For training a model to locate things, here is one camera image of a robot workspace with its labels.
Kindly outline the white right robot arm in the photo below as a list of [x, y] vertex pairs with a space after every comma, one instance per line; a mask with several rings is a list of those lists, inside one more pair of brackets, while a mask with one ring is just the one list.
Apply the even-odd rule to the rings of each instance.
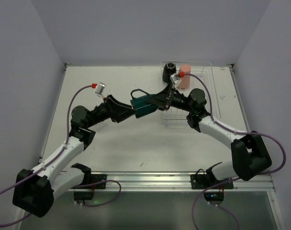
[[219, 162], [206, 170], [209, 180], [222, 181], [239, 177], [248, 181], [272, 165], [259, 133], [246, 134], [214, 121], [205, 108], [207, 101], [203, 90], [193, 89], [188, 96], [184, 96], [175, 89], [166, 87], [163, 91], [150, 95], [146, 102], [160, 110], [175, 107], [187, 111], [186, 119], [190, 128], [214, 138], [230, 149], [230, 161]]

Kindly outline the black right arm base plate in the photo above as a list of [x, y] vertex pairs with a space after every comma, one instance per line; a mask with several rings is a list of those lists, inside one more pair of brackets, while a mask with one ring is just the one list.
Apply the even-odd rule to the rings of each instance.
[[[226, 182], [226, 181], [227, 181], [227, 179], [225, 179], [223, 181], [218, 181], [218, 180], [210, 181], [206, 174], [192, 174], [192, 175], [190, 175], [190, 184], [191, 184], [191, 188], [193, 190], [196, 190], [196, 189], [203, 190], [203, 189], [206, 189], [210, 186], [214, 186], [218, 183]], [[215, 189], [220, 189], [222, 187], [224, 187], [224, 189], [234, 189], [233, 182], [228, 182], [226, 184], [220, 185], [218, 187], [215, 187]]]

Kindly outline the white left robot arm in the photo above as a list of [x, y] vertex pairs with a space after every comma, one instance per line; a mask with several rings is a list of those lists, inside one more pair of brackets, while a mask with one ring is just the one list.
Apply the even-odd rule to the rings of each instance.
[[90, 127], [107, 119], [119, 123], [136, 112], [131, 105], [117, 101], [112, 95], [93, 110], [76, 106], [70, 113], [71, 127], [61, 146], [33, 169], [18, 173], [12, 203], [41, 218], [67, 190], [80, 185], [89, 187], [93, 182], [89, 167], [75, 163], [67, 172], [63, 172], [64, 168], [92, 143], [96, 133]]

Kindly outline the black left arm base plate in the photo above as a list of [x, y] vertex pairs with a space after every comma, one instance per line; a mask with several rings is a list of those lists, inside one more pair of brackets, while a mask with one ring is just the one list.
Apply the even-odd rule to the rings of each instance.
[[107, 174], [95, 173], [84, 180], [81, 184], [72, 187], [72, 189], [105, 189]]

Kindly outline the teal mug white inside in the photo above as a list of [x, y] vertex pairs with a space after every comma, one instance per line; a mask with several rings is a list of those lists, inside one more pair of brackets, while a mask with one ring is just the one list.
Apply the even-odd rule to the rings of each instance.
[[[134, 97], [133, 94], [135, 92], [142, 92], [144, 95], [140, 97]], [[148, 99], [152, 98], [154, 94], [149, 94], [148, 92], [145, 92], [141, 89], [135, 89], [130, 92], [130, 95], [132, 98], [130, 100], [130, 103], [131, 103], [132, 108], [136, 110], [136, 113], [135, 113], [136, 118], [141, 118], [143, 116], [149, 115], [155, 112], [156, 110], [158, 110], [157, 105], [151, 104], [147, 101]]]

